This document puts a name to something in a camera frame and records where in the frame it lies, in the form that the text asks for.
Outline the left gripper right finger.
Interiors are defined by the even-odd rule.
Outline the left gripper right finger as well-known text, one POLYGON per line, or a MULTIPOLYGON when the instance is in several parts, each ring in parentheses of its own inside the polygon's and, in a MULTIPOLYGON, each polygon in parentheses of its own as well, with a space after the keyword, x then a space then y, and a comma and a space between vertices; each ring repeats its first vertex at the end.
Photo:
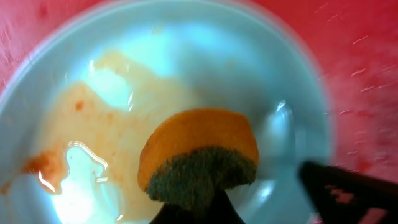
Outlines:
POLYGON ((201 224, 244 224, 224 190, 215 192, 205 216, 199 218, 198 222, 201 224))

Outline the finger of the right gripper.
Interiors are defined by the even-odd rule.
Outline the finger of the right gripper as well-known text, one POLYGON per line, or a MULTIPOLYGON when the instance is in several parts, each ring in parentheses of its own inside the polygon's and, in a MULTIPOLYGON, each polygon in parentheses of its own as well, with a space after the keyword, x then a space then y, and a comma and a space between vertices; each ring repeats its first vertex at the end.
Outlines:
POLYGON ((397 223, 397 184, 312 161, 298 175, 323 223, 397 223))

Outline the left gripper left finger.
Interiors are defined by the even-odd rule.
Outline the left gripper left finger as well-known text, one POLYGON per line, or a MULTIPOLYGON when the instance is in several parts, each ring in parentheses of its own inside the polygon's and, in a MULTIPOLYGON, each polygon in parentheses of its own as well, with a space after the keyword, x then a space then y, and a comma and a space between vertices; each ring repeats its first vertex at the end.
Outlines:
POLYGON ((197 224, 193 213, 177 205, 164 204, 150 224, 197 224))

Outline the green and orange sponge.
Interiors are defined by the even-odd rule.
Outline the green and orange sponge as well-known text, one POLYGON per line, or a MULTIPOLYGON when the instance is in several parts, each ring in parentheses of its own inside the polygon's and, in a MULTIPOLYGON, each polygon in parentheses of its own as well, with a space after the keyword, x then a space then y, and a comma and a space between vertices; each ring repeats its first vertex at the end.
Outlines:
POLYGON ((166 119, 141 151, 137 181, 151 200, 199 210, 216 190, 251 184, 259 163, 248 119, 220 108, 166 119))

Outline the white plate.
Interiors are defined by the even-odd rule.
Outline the white plate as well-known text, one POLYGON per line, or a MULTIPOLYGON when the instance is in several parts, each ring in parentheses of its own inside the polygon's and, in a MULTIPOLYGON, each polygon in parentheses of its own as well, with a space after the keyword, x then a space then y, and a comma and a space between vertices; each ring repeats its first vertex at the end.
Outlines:
POLYGON ((149 223, 141 148, 207 106, 256 135, 256 181, 228 192, 243 221, 308 223, 297 171, 333 145, 317 65, 278 18, 231 1, 116 1, 39 44, 1 97, 1 222, 149 223))

